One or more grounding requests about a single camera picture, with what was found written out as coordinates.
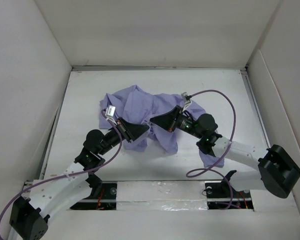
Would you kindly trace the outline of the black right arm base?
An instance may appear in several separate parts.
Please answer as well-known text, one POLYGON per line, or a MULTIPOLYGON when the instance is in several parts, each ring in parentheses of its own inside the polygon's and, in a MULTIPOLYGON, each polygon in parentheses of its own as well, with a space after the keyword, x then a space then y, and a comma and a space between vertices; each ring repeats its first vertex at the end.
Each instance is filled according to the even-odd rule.
POLYGON ((250 191, 236 191, 229 185, 231 176, 236 170, 226 175, 212 169, 210 172, 220 176, 219 180, 205 180, 201 194, 206 197, 209 210, 253 210, 254 205, 250 191))

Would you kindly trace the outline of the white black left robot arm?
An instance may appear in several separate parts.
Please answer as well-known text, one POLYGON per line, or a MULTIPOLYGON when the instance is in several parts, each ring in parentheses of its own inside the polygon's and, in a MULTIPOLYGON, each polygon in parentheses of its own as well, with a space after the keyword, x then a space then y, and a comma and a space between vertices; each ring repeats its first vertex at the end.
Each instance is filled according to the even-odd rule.
POLYGON ((96 171, 106 164, 102 156, 123 141, 137 140, 150 128, 121 117, 112 125, 107 134, 91 130, 82 151, 61 175, 43 180, 39 193, 29 198, 20 196, 13 202, 9 223, 23 240, 41 239, 57 215, 82 199, 97 198, 103 181, 96 171))

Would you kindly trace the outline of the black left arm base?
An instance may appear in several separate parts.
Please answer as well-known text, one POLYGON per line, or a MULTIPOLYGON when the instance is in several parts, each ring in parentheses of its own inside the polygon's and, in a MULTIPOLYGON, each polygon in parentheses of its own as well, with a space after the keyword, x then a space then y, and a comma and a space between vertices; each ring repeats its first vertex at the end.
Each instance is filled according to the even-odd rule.
POLYGON ((71 210, 81 211, 112 211, 117 209, 117 187, 115 181, 102 184, 97 195, 90 195, 70 207, 71 210))

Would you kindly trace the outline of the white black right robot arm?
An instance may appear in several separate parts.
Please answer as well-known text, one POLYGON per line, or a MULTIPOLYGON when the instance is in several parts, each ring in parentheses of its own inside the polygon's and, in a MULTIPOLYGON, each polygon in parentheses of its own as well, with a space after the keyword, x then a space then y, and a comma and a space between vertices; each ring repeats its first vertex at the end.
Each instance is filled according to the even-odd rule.
POLYGON ((196 145, 205 155, 252 168, 247 172, 231 170, 226 175, 227 181, 221 184, 221 191, 227 197, 245 190, 267 190, 286 199, 300 178, 299 166, 282 146, 274 144, 270 148, 257 148, 227 139, 216 132, 218 125, 208 113, 193 120, 177 105, 165 114, 152 117, 150 122, 168 132, 179 129, 198 138, 196 145))

